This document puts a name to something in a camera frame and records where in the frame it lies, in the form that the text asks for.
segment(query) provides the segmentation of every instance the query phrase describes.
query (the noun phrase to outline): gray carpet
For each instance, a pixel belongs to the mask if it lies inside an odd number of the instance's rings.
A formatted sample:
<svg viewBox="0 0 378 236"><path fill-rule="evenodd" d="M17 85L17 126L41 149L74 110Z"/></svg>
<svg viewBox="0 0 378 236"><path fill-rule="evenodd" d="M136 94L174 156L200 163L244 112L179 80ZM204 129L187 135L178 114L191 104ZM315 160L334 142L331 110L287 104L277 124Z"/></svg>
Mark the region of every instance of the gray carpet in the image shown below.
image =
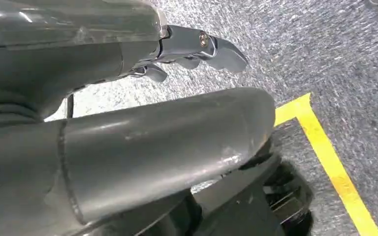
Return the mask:
<svg viewBox="0 0 378 236"><path fill-rule="evenodd" d="M232 87L269 91L278 105L307 92L325 132L378 226L378 5L370 0L153 0L169 23L234 42L250 65L238 75L202 64L164 66L162 84L126 78L89 87L75 116L155 103ZM52 118L63 117L63 108ZM298 122L275 137L315 190L315 235L357 229Z"/></svg>

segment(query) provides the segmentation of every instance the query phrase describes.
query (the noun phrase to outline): bolt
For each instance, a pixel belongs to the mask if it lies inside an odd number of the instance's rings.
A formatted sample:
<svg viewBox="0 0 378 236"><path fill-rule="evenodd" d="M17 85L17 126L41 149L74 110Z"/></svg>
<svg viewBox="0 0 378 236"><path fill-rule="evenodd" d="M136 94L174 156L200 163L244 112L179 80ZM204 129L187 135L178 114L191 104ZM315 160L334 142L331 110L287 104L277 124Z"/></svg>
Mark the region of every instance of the bolt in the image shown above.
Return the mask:
<svg viewBox="0 0 378 236"><path fill-rule="evenodd" d="M208 35L202 31L199 36L199 40L201 41L201 47L205 48L208 46L208 39L209 39Z"/></svg>

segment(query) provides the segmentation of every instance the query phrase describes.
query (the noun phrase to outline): scuff mark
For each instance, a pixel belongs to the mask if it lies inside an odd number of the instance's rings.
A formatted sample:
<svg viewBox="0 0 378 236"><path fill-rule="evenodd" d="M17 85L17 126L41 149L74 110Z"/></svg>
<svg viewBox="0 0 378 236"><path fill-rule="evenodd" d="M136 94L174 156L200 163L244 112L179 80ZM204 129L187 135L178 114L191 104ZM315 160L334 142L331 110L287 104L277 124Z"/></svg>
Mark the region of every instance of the scuff mark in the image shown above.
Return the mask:
<svg viewBox="0 0 378 236"><path fill-rule="evenodd" d="M251 203L253 202L253 200L254 200L254 197L253 197L253 195L250 195L250 198L249 198L249 201L248 201L248 203L249 203L249 204L251 204Z"/></svg>
<svg viewBox="0 0 378 236"><path fill-rule="evenodd" d="M237 152L231 147L226 147L222 150L221 163L225 165L235 165L242 159L241 153Z"/></svg>
<svg viewBox="0 0 378 236"><path fill-rule="evenodd" d="M147 136L148 134L149 134L149 132L147 132L147 131L134 131L134 132L131 132L128 135L126 135L125 140L130 141L130 140L133 140L133 139L140 138L142 136Z"/></svg>

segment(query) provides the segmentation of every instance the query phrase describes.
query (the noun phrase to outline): yellow floor tape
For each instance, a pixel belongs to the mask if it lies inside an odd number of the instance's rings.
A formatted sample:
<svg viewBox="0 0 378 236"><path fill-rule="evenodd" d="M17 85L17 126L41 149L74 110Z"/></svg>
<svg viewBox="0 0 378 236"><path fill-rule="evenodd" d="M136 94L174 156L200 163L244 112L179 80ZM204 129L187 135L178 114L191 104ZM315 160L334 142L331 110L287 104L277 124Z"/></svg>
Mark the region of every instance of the yellow floor tape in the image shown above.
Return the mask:
<svg viewBox="0 0 378 236"><path fill-rule="evenodd" d="M277 108L275 126L293 118L298 119L360 235L378 236L378 227L313 112L310 98L311 94L308 93Z"/></svg>

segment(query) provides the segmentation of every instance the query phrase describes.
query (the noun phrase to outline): speckled carpet floor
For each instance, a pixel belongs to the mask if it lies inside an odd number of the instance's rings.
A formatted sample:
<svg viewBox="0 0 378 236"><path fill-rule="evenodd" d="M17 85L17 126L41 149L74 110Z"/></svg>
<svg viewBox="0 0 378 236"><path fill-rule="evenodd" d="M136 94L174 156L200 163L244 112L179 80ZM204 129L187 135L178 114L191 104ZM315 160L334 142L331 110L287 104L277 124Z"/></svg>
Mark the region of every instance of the speckled carpet floor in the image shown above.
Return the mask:
<svg viewBox="0 0 378 236"><path fill-rule="evenodd" d="M152 0L169 23L229 39L248 57L237 75L205 64L164 66L169 78L91 86L75 97L75 116L232 87L258 87L278 106L311 92L311 105L378 226L378 0ZM51 119L63 117L63 106ZM275 131L283 156L315 190L314 235L357 229L298 122Z"/></svg>

